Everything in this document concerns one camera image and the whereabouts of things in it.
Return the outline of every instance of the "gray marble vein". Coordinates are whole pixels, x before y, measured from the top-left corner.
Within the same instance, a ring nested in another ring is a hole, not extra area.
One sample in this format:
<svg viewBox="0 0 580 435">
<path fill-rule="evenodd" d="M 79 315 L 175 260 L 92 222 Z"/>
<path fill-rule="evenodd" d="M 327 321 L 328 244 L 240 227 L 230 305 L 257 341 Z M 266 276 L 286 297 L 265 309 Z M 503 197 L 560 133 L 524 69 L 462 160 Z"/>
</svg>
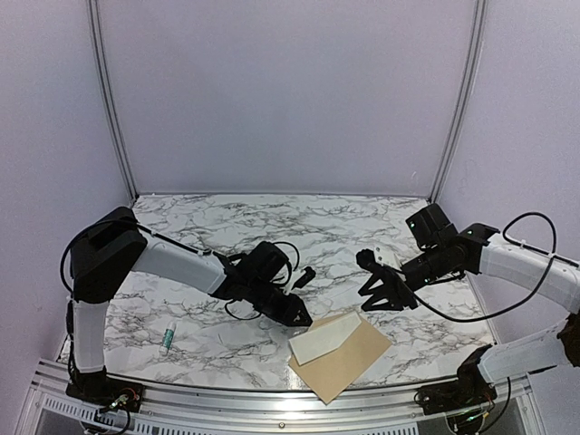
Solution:
<svg viewBox="0 0 580 435">
<path fill-rule="evenodd" d="M 134 210 L 143 225 L 227 255 L 249 251 L 262 240 L 294 243 L 300 249 L 301 266 L 311 266 L 317 273 L 314 281 L 296 291 L 317 319 L 361 311 L 364 299 L 357 291 L 368 274 L 355 262 L 360 249 L 390 249 L 401 261 L 419 253 L 404 219 L 425 205 L 415 198 L 163 195 L 141 197 Z M 294 260 L 292 249 L 287 253 Z M 481 315 L 466 281 L 430 286 L 420 295 L 451 315 Z M 239 316 L 253 315 L 244 302 L 231 308 Z M 393 346 L 355 387 L 453 374 L 473 350 L 493 341 L 486 323 L 454 324 L 423 307 L 363 315 Z M 160 342 L 171 320 L 177 322 L 177 331 L 169 354 L 161 356 Z M 110 372 L 156 381 L 303 389 L 287 366 L 287 340 L 304 330 L 264 316 L 240 322 L 225 313 L 223 301 L 164 278 L 131 273 L 111 301 L 105 358 Z"/>
</svg>

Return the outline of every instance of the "white wall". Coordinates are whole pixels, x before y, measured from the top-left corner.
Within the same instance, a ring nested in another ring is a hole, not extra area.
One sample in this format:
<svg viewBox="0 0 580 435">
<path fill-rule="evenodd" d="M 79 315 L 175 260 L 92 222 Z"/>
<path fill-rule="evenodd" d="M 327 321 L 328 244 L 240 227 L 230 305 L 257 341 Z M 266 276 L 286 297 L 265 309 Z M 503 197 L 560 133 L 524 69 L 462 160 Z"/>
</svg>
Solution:
<svg viewBox="0 0 580 435">
<path fill-rule="evenodd" d="M 0 431 L 10 434 L 38 359 L 63 342 L 60 255 L 128 197 L 84 2 L 3 2 L 0 58 Z"/>
<path fill-rule="evenodd" d="M 101 2 L 141 192 L 427 196 L 475 2 Z"/>
<path fill-rule="evenodd" d="M 458 227 L 503 227 L 522 212 L 545 212 L 556 223 L 558 251 L 580 259 L 579 120 L 580 2 L 490 2 L 475 90 L 440 204 Z M 550 247 L 539 220 L 514 234 Z M 526 295 L 490 278 L 477 284 L 489 312 Z M 511 341 L 565 316 L 537 296 L 494 324 Z M 549 435 L 577 433 L 578 385 L 580 369 L 534 377 Z"/>
</svg>

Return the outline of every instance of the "brown paper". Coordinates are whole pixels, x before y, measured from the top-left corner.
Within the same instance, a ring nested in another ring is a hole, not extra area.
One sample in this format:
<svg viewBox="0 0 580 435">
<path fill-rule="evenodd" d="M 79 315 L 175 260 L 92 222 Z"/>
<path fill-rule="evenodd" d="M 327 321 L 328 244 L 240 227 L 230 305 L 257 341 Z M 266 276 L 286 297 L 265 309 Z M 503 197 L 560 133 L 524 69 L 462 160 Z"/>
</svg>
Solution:
<svg viewBox="0 0 580 435">
<path fill-rule="evenodd" d="M 316 320 L 309 329 L 344 314 Z M 298 365 L 292 355 L 288 365 L 313 392 L 328 404 L 356 381 L 391 346 L 391 341 L 361 317 L 361 324 L 338 349 Z"/>
</svg>

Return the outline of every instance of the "robotic arm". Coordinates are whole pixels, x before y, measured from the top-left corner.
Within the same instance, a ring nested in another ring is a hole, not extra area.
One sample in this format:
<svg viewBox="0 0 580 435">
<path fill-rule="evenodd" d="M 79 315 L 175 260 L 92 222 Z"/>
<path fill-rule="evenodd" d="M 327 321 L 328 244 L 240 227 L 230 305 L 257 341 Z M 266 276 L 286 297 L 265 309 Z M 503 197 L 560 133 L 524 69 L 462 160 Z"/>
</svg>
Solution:
<svg viewBox="0 0 580 435">
<path fill-rule="evenodd" d="M 247 255 L 198 251 L 141 226 L 130 209 L 117 208 L 84 230 L 69 248 L 73 288 L 67 311 L 72 338 L 67 394 L 84 401 L 106 405 L 123 390 L 142 390 L 138 384 L 107 377 L 104 364 L 107 308 L 130 271 L 172 279 L 217 299 L 248 301 L 259 313 L 286 326 L 312 323 L 302 299 L 275 282 L 280 270 L 291 267 L 285 253 L 269 242 L 261 242 Z M 314 278 L 314 271 L 306 269 L 293 288 Z"/>
<path fill-rule="evenodd" d="M 357 263 L 372 273 L 359 291 L 369 295 L 364 311 L 414 309 L 414 292 L 437 284 L 447 274 L 455 278 L 467 272 L 495 276 L 534 290 L 546 273 L 538 293 L 563 306 L 570 316 L 551 328 L 512 343 L 477 349 L 459 367 L 458 379 L 421 387 L 417 402 L 425 414 L 454 411 L 497 398 L 494 383 L 527 372 L 541 372 L 557 365 L 580 366 L 580 270 L 572 261 L 533 252 L 504 240 L 495 228 L 473 224 L 461 233 L 436 204 L 406 220 L 423 253 L 398 271 L 374 260 L 366 249 Z"/>
</svg>

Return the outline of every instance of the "marble tabletop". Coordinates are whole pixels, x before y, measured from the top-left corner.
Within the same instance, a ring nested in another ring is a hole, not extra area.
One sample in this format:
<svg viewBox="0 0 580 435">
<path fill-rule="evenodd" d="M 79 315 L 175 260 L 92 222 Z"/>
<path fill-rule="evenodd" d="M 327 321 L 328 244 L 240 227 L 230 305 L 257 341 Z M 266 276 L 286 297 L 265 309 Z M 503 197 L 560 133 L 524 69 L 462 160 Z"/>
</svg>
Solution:
<svg viewBox="0 0 580 435">
<path fill-rule="evenodd" d="M 137 219 L 182 243 L 226 255 L 248 252 L 260 241 L 286 240 L 300 249 L 301 266 L 317 273 L 300 295 L 314 319 L 361 312 L 357 291 L 369 274 L 355 262 L 366 247 L 392 250 L 401 261 L 419 253 L 405 218 L 424 199 L 289 195 L 157 195 L 140 197 Z M 294 261 L 292 249 L 288 256 Z M 467 281 L 429 286 L 419 295 L 455 316 L 481 315 Z M 287 365 L 287 328 L 262 316 L 238 321 L 224 301 L 154 275 L 131 273 L 111 301 L 105 331 L 109 372 L 197 386 L 301 390 Z M 251 305 L 235 303 L 239 316 Z M 417 382 L 455 373 L 476 348 L 492 343 L 485 322 L 454 324 L 423 307 L 362 314 L 389 337 L 392 347 L 353 387 Z M 177 330 L 169 354 L 159 353 L 170 321 Z M 63 347 L 65 360 L 68 345 Z"/>
</svg>

